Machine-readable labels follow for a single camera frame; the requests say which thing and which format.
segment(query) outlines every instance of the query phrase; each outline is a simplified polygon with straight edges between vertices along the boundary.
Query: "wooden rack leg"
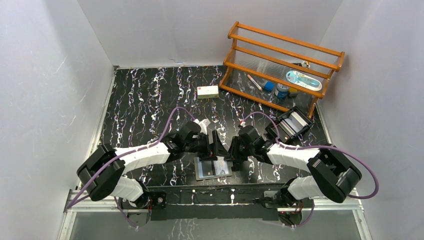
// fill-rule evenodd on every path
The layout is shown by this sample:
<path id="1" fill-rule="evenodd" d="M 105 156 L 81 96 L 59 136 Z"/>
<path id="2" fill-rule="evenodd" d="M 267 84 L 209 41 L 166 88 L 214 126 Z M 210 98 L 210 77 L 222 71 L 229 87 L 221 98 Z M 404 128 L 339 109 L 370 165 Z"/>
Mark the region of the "wooden rack leg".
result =
<path id="1" fill-rule="evenodd" d="M 309 113 L 307 115 L 307 117 L 309 119 L 311 119 L 312 118 L 312 115 L 314 114 L 314 109 L 315 109 L 315 105 L 317 104 L 317 101 L 318 101 L 318 97 L 314 96 L 312 98 L 312 102 L 311 102 L 311 105 L 310 105 Z"/>
<path id="2" fill-rule="evenodd" d="M 230 67 L 230 66 L 227 66 L 224 77 L 219 82 L 219 87 L 221 87 L 222 85 L 225 85 L 225 83 L 227 82 L 228 78 L 230 77 L 232 71 L 233 71 L 233 68 Z"/>

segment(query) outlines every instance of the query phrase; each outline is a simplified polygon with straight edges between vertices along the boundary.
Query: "white wall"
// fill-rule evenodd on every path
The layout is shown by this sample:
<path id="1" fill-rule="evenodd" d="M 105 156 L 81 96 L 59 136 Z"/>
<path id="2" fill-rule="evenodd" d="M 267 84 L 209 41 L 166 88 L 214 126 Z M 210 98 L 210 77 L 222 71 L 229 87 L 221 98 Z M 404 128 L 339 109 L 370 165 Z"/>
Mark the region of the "white wall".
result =
<path id="1" fill-rule="evenodd" d="M 342 0 L 78 0 L 113 65 L 221 65 L 235 21 L 319 44 Z"/>
<path id="2" fill-rule="evenodd" d="M 346 52 L 320 104 L 332 141 L 380 180 L 362 201 L 375 240 L 424 236 L 423 13 L 421 0 L 345 0 L 321 42 Z M 368 177 L 358 190 L 373 188 Z"/>
<path id="3" fill-rule="evenodd" d="M 0 238 L 57 239 L 113 67 L 76 0 L 0 6 Z"/>

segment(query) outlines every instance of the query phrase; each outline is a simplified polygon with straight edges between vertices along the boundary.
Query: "can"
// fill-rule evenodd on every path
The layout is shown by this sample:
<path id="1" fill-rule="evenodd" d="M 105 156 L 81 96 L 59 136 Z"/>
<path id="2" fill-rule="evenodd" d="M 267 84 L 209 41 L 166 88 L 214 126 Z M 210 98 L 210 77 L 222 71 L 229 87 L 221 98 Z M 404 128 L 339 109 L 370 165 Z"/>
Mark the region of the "can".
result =
<path id="1" fill-rule="evenodd" d="M 287 94 L 289 94 L 289 87 L 283 84 L 277 84 L 277 87 L 275 88 L 275 95 L 278 99 L 285 99 L 287 97 Z"/>

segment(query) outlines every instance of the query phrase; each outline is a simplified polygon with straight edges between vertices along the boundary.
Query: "small white box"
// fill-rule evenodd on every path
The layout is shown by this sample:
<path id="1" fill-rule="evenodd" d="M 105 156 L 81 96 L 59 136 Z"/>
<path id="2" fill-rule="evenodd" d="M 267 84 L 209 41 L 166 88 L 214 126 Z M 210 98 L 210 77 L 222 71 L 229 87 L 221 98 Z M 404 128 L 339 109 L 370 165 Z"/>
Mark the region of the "small white box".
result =
<path id="1" fill-rule="evenodd" d="M 197 98 L 198 99 L 208 99 L 208 98 L 218 98 L 220 92 L 218 86 L 198 86 L 197 87 Z"/>

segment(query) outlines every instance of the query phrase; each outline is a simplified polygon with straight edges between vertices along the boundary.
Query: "orange wooden frame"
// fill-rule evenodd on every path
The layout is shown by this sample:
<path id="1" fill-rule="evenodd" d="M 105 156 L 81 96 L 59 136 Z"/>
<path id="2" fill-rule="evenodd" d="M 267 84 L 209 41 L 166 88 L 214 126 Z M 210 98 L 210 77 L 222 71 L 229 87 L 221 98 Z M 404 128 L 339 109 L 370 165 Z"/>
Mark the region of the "orange wooden frame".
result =
<path id="1" fill-rule="evenodd" d="M 238 31 L 237 31 L 238 28 L 245 29 L 245 30 L 248 30 L 248 31 L 251 31 L 251 32 L 255 32 L 257 34 L 265 35 L 265 36 L 268 36 L 268 37 L 272 37 L 272 38 L 275 38 L 275 39 L 279 39 L 279 40 L 289 42 L 289 43 L 292 43 L 292 44 L 300 45 L 300 46 L 303 46 L 303 47 L 306 47 L 306 48 L 309 48 L 309 49 L 313 49 L 313 50 L 316 50 L 316 51 L 319 51 L 319 52 L 322 52 L 322 53 L 326 53 L 326 54 L 329 54 L 329 55 L 332 55 L 332 56 L 337 56 L 338 58 L 337 58 L 336 63 L 329 63 L 329 62 L 325 62 L 325 61 L 320 60 L 320 59 L 305 56 L 305 55 L 302 55 L 302 54 L 299 54 L 299 53 L 296 53 L 296 52 L 292 52 L 292 51 L 289 51 L 289 50 L 286 50 L 286 49 L 283 49 L 283 48 L 280 48 L 280 47 L 272 46 L 272 45 L 269 45 L 269 44 L 266 44 L 266 43 L 263 43 L 263 42 L 260 42 L 260 41 L 256 41 L 254 39 L 250 39 L 250 38 L 247 38 L 247 37 L 240 36 L 240 35 L 238 35 Z M 231 45 L 231 49 L 229 50 L 228 54 L 225 56 L 225 59 L 224 59 L 224 62 L 223 62 L 223 64 L 227 66 L 227 70 L 225 72 L 224 77 L 219 82 L 219 87 L 221 89 L 224 89 L 224 90 L 227 90 L 227 91 L 232 92 L 234 94 L 240 95 L 242 97 L 251 99 L 255 102 L 264 104 L 264 105 L 269 106 L 271 108 L 275 108 L 275 109 L 278 109 L 280 111 L 286 112 L 286 111 L 288 111 L 288 109 L 283 107 L 283 106 L 280 106 L 280 105 L 272 103 L 272 102 L 268 102 L 268 101 L 263 100 L 261 98 L 252 96 L 248 93 L 241 92 L 237 89 L 234 89 L 232 87 L 225 85 L 225 83 L 227 82 L 228 78 L 230 77 L 233 69 L 237 69 L 237 70 L 249 73 L 251 75 L 258 76 L 260 78 L 266 79 L 266 80 L 274 82 L 274 83 L 284 84 L 286 86 L 295 88 L 298 91 L 301 91 L 301 92 L 304 92 L 304 93 L 307 93 L 307 94 L 310 94 L 310 95 L 313 96 L 311 106 L 310 106 L 309 111 L 307 113 L 307 116 L 309 118 L 311 118 L 313 113 L 314 113 L 314 109 L 315 109 L 315 105 L 317 104 L 317 100 L 322 99 L 324 97 L 324 95 L 326 94 L 327 87 L 328 87 L 328 84 L 330 82 L 331 76 L 333 75 L 334 72 L 338 72 L 342 68 L 343 61 L 344 61 L 344 58 L 345 58 L 345 52 L 343 52 L 343 51 L 339 52 L 339 51 L 331 50 L 331 49 L 328 49 L 328 48 L 325 48 L 325 47 L 322 47 L 322 46 L 318 46 L 318 45 L 311 44 L 311 43 L 308 43 L 308 42 L 300 41 L 300 40 L 297 40 L 297 39 L 294 39 L 294 38 L 291 38 L 291 37 L 283 36 L 283 35 L 280 35 L 280 34 L 269 32 L 269 31 L 266 31 L 266 30 L 262 30 L 262 29 L 259 29 L 259 28 L 252 27 L 252 26 L 244 25 L 244 24 L 239 23 L 238 21 L 236 21 L 234 23 L 234 25 L 231 27 L 231 29 L 229 30 L 228 38 L 232 39 L 232 45 Z M 268 56 L 268 55 L 265 55 L 265 54 L 262 54 L 262 53 L 252 51 L 252 50 L 247 49 L 247 48 L 237 46 L 238 41 L 246 42 L 246 43 L 261 47 L 261 48 L 272 50 L 272 51 L 280 53 L 280 54 L 291 56 L 291 57 L 294 57 L 294 58 L 297 58 L 297 59 L 300 59 L 300 60 L 303 60 L 303 61 L 307 61 L 307 62 L 310 62 L 310 63 L 314 63 L 314 64 L 320 65 L 322 67 L 325 67 L 326 69 L 329 69 L 329 71 L 328 71 L 328 73 L 323 73 L 323 72 L 315 71 L 315 70 L 312 70 L 312 69 L 309 69 L 309 68 L 306 68 L 306 67 L 294 65 L 290 62 L 283 61 L 283 60 L 277 59 L 275 57 L 271 57 L 271 56 Z M 311 74 L 311 75 L 320 77 L 320 78 L 324 79 L 324 81 L 322 82 L 322 85 L 323 85 L 322 91 L 321 92 L 313 91 L 313 90 L 307 89 L 305 87 L 299 86 L 297 84 L 293 84 L 293 83 L 290 83 L 288 81 L 283 81 L 282 79 L 278 79 L 276 77 L 264 74 L 262 72 L 258 72 L 258 71 L 243 67 L 241 65 L 235 64 L 234 62 L 231 62 L 230 59 L 234 59 L 234 55 L 236 54 L 236 51 L 243 52 L 245 54 L 249 54 L 249 55 L 255 56 L 257 58 L 265 59 L 267 61 L 279 64 L 279 65 L 287 66 L 291 69 L 295 69 L 295 70 L 298 70 L 298 71 L 301 71 L 301 72 L 304 72 L 304 73 L 307 73 L 307 74 Z"/>

